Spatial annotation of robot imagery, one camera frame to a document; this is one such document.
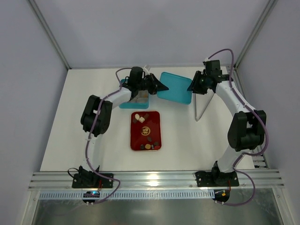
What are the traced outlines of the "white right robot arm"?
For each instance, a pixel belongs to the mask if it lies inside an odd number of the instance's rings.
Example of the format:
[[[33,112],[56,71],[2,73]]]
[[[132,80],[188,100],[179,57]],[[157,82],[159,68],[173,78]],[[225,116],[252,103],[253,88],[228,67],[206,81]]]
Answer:
[[[239,186],[236,166],[257,146],[263,144],[266,113],[256,110],[236,89],[230,75],[223,74],[219,60],[207,60],[203,71],[196,71],[188,87],[194,94],[207,94],[212,90],[218,95],[232,115],[227,140],[228,147],[223,156],[217,160],[211,171],[195,173],[198,187]]]

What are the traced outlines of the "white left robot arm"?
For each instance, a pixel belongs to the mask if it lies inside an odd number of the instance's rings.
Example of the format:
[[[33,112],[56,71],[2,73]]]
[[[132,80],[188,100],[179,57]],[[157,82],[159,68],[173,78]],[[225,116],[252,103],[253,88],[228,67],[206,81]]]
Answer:
[[[109,179],[99,173],[99,146],[102,135],[108,130],[112,110],[134,99],[140,91],[151,95],[169,90],[154,74],[144,67],[125,67],[115,72],[119,82],[116,91],[104,97],[91,95],[86,103],[80,123],[87,134],[83,163],[73,178],[75,188],[95,188],[101,178]]]

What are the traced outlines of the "stainless steel tongs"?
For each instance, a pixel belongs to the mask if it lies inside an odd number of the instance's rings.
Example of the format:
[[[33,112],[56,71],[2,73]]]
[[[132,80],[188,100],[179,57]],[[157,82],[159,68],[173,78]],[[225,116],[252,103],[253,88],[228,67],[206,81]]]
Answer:
[[[211,103],[213,96],[213,92],[208,92],[205,95],[193,94],[194,118],[196,122],[202,118],[203,114]]]

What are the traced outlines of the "teal tin lid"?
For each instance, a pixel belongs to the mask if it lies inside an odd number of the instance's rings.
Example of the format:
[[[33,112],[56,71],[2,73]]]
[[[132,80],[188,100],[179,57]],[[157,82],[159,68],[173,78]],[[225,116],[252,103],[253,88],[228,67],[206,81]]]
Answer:
[[[175,75],[168,72],[162,72],[160,76],[160,82],[164,84],[169,90],[159,91],[157,97],[189,105],[192,100],[192,92],[188,91],[192,80],[187,77]]]

